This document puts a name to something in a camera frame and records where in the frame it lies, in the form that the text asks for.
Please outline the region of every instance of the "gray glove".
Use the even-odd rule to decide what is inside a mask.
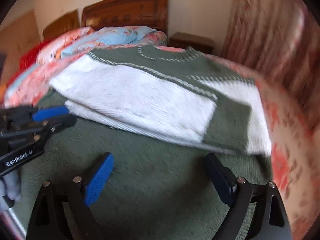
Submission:
[[[9,208],[4,196],[11,200],[19,200],[21,183],[18,170],[14,170],[0,179],[0,212]]]

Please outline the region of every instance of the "wooden panel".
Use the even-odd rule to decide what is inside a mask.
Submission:
[[[16,19],[0,31],[0,52],[7,54],[0,85],[4,85],[19,69],[20,57],[40,42],[33,11]]]
[[[80,28],[78,10],[64,14],[50,23],[42,32],[44,40],[54,39],[63,33]]]
[[[168,0],[103,0],[82,11],[82,27],[149,26],[167,33]]]
[[[203,53],[211,54],[214,49],[212,39],[189,33],[175,33],[169,38],[168,46],[185,49],[188,46]]]
[[[6,85],[0,86],[0,102],[3,100],[4,93],[7,89]]]

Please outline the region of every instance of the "wooden headboard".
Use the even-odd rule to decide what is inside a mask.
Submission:
[[[43,39],[54,39],[63,33],[77,28],[80,28],[78,10],[74,10],[50,23],[42,32]]]
[[[85,7],[82,27],[149,26],[167,34],[168,0],[103,0]]]

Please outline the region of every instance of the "blue gripper pad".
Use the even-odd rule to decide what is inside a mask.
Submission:
[[[55,106],[50,108],[39,109],[33,116],[34,122],[41,122],[58,115],[69,114],[68,108],[65,106]]]
[[[115,160],[111,153],[106,153],[102,161],[98,163],[98,166],[93,170],[90,181],[85,183],[84,186],[84,202],[87,206],[95,203],[103,187],[109,178]]]

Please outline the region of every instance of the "pink curtain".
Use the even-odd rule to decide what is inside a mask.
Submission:
[[[234,0],[221,57],[284,86],[320,122],[320,27],[302,0]]]

